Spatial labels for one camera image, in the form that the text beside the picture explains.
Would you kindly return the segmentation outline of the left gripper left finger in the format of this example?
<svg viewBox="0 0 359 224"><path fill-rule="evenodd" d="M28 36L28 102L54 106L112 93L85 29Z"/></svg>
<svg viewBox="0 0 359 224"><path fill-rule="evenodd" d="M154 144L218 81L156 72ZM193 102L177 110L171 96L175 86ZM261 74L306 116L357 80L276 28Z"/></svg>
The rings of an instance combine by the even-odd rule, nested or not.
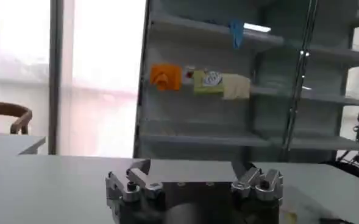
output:
<svg viewBox="0 0 359 224"><path fill-rule="evenodd" d="M163 183L149 176L151 159L136 161L126 169L124 176L110 171L105 178L106 200L110 209L122 200L125 203L139 202L142 197L156 200L163 193Z"/></svg>

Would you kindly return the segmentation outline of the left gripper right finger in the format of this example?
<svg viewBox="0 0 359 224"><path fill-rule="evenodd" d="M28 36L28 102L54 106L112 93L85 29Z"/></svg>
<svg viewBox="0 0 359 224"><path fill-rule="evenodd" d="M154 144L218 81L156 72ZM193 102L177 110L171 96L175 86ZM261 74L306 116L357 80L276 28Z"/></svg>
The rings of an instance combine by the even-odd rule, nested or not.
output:
<svg viewBox="0 0 359 224"><path fill-rule="evenodd" d="M231 191L240 198L254 198L259 201L283 200L283 175L279 170L267 172L252 163L231 162L236 181L232 182Z"/></svg>

